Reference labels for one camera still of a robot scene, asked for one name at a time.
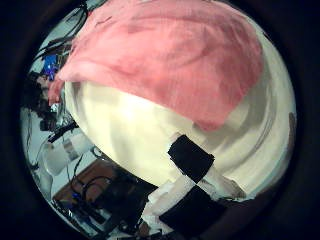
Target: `black cable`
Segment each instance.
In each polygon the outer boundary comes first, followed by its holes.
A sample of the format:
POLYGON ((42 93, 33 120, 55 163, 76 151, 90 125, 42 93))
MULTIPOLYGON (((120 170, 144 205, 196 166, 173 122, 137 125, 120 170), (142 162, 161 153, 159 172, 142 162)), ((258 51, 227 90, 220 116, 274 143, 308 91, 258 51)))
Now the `black cable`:
POLYGON ((83 25, 85 24, 86 19, 88 18, 88 9, 87 9, 86 5, 85 5, 85 6, 84 6, 84 5, 81 5, 80 8, 83 9, 83 13, 82 13, 79 21, 77 22, 77 24, 66 34, 65 37, 63 37, 64 40, 63 40, 59 45, 57 45, 57 46, 53 46, 53 47, 50 47, 50 48, 49 48, 49 46, 47 45, 46 47, 41 48, 41 49, 38 51, 38 53, 41 52, 41 51, 43 51, 43 50, 45 50, 45 49, 46 49, 46 51, 43 52, 43 53, 41 53, 40 55, 36 56, 36 57, 33 59, 33 62, 35 62, 35 61, 38 60, 39 58, 47 55, 48 53, 53 52, 54 50, 59 49, 61 46, 63 46, 67 41, 69 41, 71 38, 73 38, 73 37, 80 31, 80 29, 81 29, 81 28, 83 27, 83 25))
POLYGON ((76 180, 83 187, 85 184, 81 180, 79 180, 78 177, 77 177, 77 169, 78 169, 82 159, 83 159, 83 154, 81 155, 80 159, 78 160, 76 166, 73 169, 73 177, 72 177, 72 181, 71 182, 73 183, 73 180, 76 180))
POLYGON ((72 34, 71 36, 69 36, 69 34, 72 33, 72 32, 77 28, 77 26, 81 23, 83 16, 86 14, 86 6, 80 5, 78 8, 79 8, 79 10, 82 9, 83 12, 81 13, 81 16, 80 16, 78 22, 73 26, 73 28, 71 28, 71 29, 69 30, 69 32, 67 32, 62 38, 60 38, 61 40, 59 40, 58 42, 51 42, 51 43, 48 43, 47 46, 40 48, 40 49, 38 50, 38 53, 41 52, 41 51, 43 51, 43 50, 45 50, 45 49, 47 49, 47 48, 49 48, 49 47, 52 46, 52 45, 55 45, 55 44, 63 41, 64 39, 70 38, 70 37, 72 37, 73 35, 76 34, 76 33, 74 33, 74 34, 72 34))
POLYGON ((48 137, 48 142, 53 143, 55 142, 57 139, 59 139, 61 136, 63 136, 67 131, 72 131, 74 128, 78 128, 79 126, 77 125, 77 123, 75 121, 71 122, 70 124, 68 124, 67 126, 63 126, 60 127, 58 129, 56 129, 53 134, 51 134, 48 137))
POLYGON ((80 193, 74 189, 73 185, 72 185, 72 180, 70 179, 70 175, 69 175, 69 166, 67 165, 67 175, 68 175, 68 181, 69 181, 69 185, 70 185, 70 188, 71 190, 74 192, 74 193, 77 193, 80 195, 80 193))
POLYGON ((31 136, 32 136, 32 118, 31 118, 31 110, 28 110, 28 133, 27 133, 27 157, 29 159, 29 150, 30 150, 30 144, 31 144, 31 136))
POLYGON ((95 156, 96 158, 102 158, 102 155, 103 155, 103 154, 102 154, 101 150, 100 150, 97 146, 94 146, 93 148, 91 148, 91 149, 90 149, 90 152, 91 152, 92 155, 95 156), (97 150, 101 153, 100 156, 95 153, 95 151, 94 151, 95 149, 97 149, 97 150))
POLYGON ((43 145, 47 143, 47 138, 41 143, 40 147, 39 147, 39 150, 38 150, 38 153, 37 153, 37 156, 36 156, 36 161, 35 163, 29 163, 29 167, 31 170, 37 170, 39 169, 39 155, 40 155, 40 152, 42 150, 42 147, 43 145))

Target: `pink cloth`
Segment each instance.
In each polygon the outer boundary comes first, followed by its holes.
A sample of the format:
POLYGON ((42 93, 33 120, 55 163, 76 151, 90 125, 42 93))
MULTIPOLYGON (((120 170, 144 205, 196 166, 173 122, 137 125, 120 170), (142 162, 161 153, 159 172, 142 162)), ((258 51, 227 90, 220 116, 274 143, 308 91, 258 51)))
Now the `pink cloth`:
POLYGON ((117 88, 211 131, 225 122, 261 72, 255 30, 228 5, 109 0, 90 15, 56 78, 117 88))

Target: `black strap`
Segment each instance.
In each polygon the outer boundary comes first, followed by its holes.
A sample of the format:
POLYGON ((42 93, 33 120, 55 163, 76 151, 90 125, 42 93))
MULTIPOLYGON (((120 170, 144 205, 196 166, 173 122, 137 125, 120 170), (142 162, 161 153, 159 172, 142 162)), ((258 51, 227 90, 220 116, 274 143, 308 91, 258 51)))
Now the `black strap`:
POLYGON ((214 156, 206 153, 186 135, 180 136, 170 147, 168 154, 176 166, 198 183, 208 172, 214 156))
POLYGON ((187 238, 203 233, 219 220, 226 207, 211 200, 201 188, 195 186, 177 205, 159 219, 187 238))

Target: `wire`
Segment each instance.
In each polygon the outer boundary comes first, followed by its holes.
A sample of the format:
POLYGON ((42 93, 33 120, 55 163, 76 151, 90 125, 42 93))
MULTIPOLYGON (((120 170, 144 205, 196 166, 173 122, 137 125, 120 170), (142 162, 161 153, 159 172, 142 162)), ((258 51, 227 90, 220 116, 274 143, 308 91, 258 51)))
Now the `wire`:
POLYGON ((45 144, 45 143, 47 143, 47 138, 41 143, 41 145, 40 145, 40 147, 39 147, 39 150, 38 150, 38 153, 37 153, 37 156, 36 156, 36 161, 35 161, 35 163, 30 163, 30 169, 31 170, 37 170, 38 168, 39 168, 39 164, 38 164, 38 162, 39 162, 39 156, 40 156, 40 152, 41 152, 41 150, 42 150, 42 147, 43 147, 43 145, 45 144))
POLYGON ((73 182, 73 180, 75 179, 78 183, 80 183, 81 186, 84 186, 85 184, 84 184, 82 181, 80 181, 80 180, 78 179, 78 177, 77 177, 77 169, 78 169, 78 167, 79 167, 82 159, 83 159, 83 154, 81 155, 80 159, 78 160, 76 166, 75 166, 74 169, 73 169, 72 182, 73 182))
POLYGON ((72 180, 70 179, 70 174, 69 174, 69 165, 67 165, 67 175, 68 175, 68 181, 69 181, 69 185, 70 185, 70 188, 71 190, 74 192, 74 193, 77 193, 80 195, 80 193, 74 189, 73 187, 73 184, 72 184, 72 180))
POLYGON ((91 148, 91 149, 90 149, 90 152, 91 152, 92 155, 95 156, 96 158, 102 158, 102 155, 103 155, 103 154, 102 154, 101 150, 100 150, 97 146, 94 146, 93 148, 91 148), (95 149, 97 149, 97 150, 100 152, 100 154, 101 154, 100 156, 95 153, 95 151, 94 151, 95 149))
POLYGON ((31 145, 31 135, 32 135, 32 118, 31 110, 28 110, 28 133, 27 133, 27 157, 29 159, 29 150, 31 145))
POLYGON ((57 45, 57 46, 53 46, 53 47, 50 47, 51 45, 55 45, 57 43, 52 43, 52 44, 48 44, 46 47, 43 47, 41 48, 39 51, 38 51, 38 54, 45 50, 43 53, 41 53, 40 55, 36 56, 34 59, 33 59, 33 62, 35 62, 36 60, 38 60, 39 58, 47 55, 48 53, 50 52, 53 52, 54 50, 57 50, 59 49, 61 46, 63 46, 67 41, 71 40, 72 38, 75 37, 75 35, 80 31, 80 29, 83 27, 83 25, 85 24, 86 22, 86 19, 88 18, 88 9, 87 9, 87 6, 86 5, 80 5, 79 8, 82 8, 83 9, 83 13, 81 14, 81 17, 79 19, 79 21, 75 24, 75 26, 64 36, 62 37, 62 42, 57 45))
POLYGON ((41 52, 41 51, 43 51, 43 50, 45 50, 45 49, 47 49, 47 48, 49 48, 49 47, 52 46, 52 45, 55 45, 55 44, 59 43, 60 41, 65 40, 66 38, 73 37, 73 36, 77 33, 77 32, 75 32, 74 34, 72 34, 71 36, 69 36, 69 34, 72 33, 72 32, 77 28, 77 26, 79 26, 79 24, 80 24, 81 21, 82 21, 83 16, 86 14, 86 11, 87 11, 87 10, 86 10, 86 6, 84 6, 84 5, 80 5, 78 8, 79 8, 79 10, 82 9, 83 12, 81 13, 81 16, 80 16, 78 22, 73 26, 73 28, 71 28, 62 38, 60 38, 58 42, 51 42, 51 43, 48 43, 47 46, 40 48, 39 51, 38 51, 38 53, 41 52))

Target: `blue component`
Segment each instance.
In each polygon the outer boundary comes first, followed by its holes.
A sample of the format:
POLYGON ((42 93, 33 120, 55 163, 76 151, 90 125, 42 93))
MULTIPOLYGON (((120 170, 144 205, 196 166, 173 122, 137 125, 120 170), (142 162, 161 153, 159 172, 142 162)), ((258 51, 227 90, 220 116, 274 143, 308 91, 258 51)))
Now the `blue component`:
POLYGON ((79 196, 78 193, 72 193, 72 197, 73 197, 74 199, 79 199, 79 198, 80 198, 80 196, 79 196))
POLYGON ((48 76, 49 81, 54 80, 57 72, 57 55, 48 55, 44 58, 43 73, 48 76))

